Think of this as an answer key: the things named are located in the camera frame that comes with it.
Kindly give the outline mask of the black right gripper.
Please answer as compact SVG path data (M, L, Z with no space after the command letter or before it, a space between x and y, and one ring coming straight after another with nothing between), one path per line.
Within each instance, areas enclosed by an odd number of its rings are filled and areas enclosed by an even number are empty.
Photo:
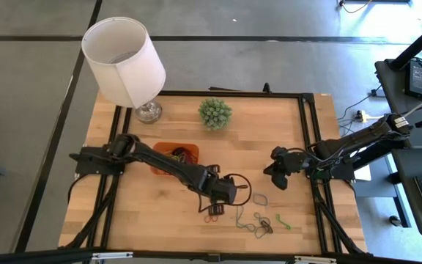
M308 156L305 152L276 147L271 153L271 158L274 160L273 164L266 167L263 173L272 175L272 183L281 190L288 187L286 175L308 168Z

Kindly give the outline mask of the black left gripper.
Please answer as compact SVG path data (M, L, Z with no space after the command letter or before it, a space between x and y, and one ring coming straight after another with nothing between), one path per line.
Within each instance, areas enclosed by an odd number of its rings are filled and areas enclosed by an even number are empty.
M203 166L204 181L201 185L201 194L214 201L222 201L232 204L237 194L237 187L230 176L220 177L220 167L217 164ZM220 216L224 214L223 205L211 205L208 208L209 216Z

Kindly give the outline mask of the green rubber band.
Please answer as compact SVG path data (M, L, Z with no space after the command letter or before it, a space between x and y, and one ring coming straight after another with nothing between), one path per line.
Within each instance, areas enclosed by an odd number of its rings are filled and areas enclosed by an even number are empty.
M291 230L291 229L292 229L292 227L291 227L289 224L287 224L287 223L286 223L286 222L285 222L285 221L281 218L281 215L280 215L279 213L277 213L277 214L275 215L275 219L276 219L276 221L277 221L278 223L282 224L286 230Z

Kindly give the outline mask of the orange plastic bin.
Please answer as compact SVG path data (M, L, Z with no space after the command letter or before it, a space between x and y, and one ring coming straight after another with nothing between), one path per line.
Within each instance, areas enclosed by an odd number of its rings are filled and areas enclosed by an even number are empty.
M199 162L199 148L195 144L187 144L187 143L174 143L174 142L158 142L153 146L153 150L164 154L168 151L173 151L178 147L184 147L185 149L190 150L197 158Z

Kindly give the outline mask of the green plant in grey pot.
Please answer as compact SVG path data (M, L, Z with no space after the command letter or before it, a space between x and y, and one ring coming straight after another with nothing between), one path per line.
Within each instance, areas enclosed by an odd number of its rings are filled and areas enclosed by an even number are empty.
M198 108L200 119L208 130L225 128L232 116L232 108L218 98L204 99Z

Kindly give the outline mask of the white power strip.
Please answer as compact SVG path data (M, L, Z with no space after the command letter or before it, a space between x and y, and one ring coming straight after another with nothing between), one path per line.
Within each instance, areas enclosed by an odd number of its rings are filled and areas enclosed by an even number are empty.
M371 116L367 114L364 110L359 110L356 112L354 120L358 122L368 122L369 120L378 120L382 118L382 116Z

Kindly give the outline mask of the table lamp white shade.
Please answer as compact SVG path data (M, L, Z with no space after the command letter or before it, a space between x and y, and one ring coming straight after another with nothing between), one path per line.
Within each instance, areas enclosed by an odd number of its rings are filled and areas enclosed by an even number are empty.
M86 31L81 50L106 99L132 108L142 123L161 118L162 106L155 98L166 82L166 70L141 22L127 17L101 20Z

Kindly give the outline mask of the black electronic device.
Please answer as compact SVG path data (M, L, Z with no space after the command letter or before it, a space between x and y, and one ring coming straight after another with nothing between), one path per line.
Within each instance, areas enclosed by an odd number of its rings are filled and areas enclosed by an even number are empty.
M413 58L406 68L405 95L422 100L422 59Z

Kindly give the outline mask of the black pole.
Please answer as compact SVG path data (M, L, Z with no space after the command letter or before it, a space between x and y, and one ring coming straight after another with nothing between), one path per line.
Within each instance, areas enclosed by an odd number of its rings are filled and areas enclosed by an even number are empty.
M422 35L407 49L389 63L392 70L401 70L409 61L422 51Z

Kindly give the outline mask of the black aluminium table frame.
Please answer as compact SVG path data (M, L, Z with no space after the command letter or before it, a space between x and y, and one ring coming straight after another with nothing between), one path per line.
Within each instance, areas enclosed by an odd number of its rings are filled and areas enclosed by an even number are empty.
M298 102L300 118L302 123L302 132L304 139L308 139L308 125L306 113L302 99L308 96L310 107L315 107L314 99L311 93L271 93L265 92L243 92L231 90L216 91L180 91L169 90L162 91L159 96L182 96L182 97L220 97L220 98L287 98L295 99ZM0 264L73 264L83 261L91 261L92 254L98 252L133 252L133 258L152 258L152 259L181 259L181 260L203 260L206 262L207 253L219 252L157 252L157 251L138 251L138 250L113 250L105 247L62 247L60 249L45 250L38 252L22 252L0 254ZM287 261L293 263L295 256L303 254L246 254L246 253L220 253L221 262L236 261ZM384 257L375 257L370 253L335 253L324 252L319 255L308 254L304 256L326 257L337 260L337 264L422 264L422 262L410 260L398 260Z

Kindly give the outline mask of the silver aluminium bracket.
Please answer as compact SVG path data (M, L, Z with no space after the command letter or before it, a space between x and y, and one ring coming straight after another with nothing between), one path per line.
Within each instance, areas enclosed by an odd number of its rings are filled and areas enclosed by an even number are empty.
M326 257L295 256L293 264L337 264L337 260Z
M133 258L133 252L98 252L92 254L92 260L112 260Z

